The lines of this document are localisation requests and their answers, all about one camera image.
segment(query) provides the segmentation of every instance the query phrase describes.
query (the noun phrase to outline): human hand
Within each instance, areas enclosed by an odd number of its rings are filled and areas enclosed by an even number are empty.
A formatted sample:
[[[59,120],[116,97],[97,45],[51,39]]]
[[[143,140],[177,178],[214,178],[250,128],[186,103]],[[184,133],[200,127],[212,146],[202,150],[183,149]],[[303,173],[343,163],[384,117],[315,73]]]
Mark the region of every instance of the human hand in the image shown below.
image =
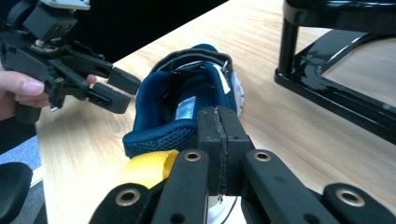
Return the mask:
[[[87,80],[95,83],[96,76],[89,75]],[[44,83],[19,72],[5,71],[0,64],[0,120],[15,114],[17,102],[34,107],[50,104]]]

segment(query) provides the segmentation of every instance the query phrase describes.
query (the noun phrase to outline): shoe strap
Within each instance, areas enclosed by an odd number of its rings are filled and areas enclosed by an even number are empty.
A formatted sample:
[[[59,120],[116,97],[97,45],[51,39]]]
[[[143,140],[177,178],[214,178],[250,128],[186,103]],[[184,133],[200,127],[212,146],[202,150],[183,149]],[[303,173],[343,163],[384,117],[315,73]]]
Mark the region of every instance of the shoe strap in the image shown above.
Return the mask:
[[[227,54],[207,49],[183,49],[172,52],[157,62],[150,73],[158,71],[170,72],[187,63],[200,61],[218,64],[224,74],[233,70],[233,60]]]

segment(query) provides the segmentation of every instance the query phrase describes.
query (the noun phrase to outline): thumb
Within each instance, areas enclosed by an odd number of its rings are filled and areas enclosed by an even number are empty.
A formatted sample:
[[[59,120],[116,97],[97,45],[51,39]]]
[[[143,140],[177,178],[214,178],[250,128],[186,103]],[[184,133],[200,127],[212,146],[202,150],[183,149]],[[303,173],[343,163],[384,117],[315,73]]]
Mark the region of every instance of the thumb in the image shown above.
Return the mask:
[[[0,71],[0,90],[38,95],[44,91],[44,83],[19,72]]]

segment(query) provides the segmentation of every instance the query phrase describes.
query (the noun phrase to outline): shoe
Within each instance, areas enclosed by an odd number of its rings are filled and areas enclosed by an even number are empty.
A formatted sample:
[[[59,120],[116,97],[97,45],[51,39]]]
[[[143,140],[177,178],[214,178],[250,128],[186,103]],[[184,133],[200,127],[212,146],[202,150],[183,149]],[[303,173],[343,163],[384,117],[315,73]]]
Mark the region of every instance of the shoe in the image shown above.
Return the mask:
[[[176,51],[159,61],[136,95],[134,127],[122,138],[126,155],[183,150],[197,131],[197,114],[225,106],[239,116],[244,93],[229,55],[208,44]]]

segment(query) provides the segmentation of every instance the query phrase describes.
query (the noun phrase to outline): floor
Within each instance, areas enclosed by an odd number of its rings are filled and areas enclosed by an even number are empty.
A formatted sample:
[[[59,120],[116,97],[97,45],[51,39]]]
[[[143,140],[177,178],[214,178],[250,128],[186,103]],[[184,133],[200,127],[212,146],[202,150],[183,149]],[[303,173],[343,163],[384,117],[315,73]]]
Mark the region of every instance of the floor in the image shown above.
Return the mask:
[[[19,161],[34,171],[30,191],[23,205],[20,215],[11,224],[31,224],[44,203],[44,190],[37,137],[33,137],[23,144],[11,149],[0,156],[0,164]]]

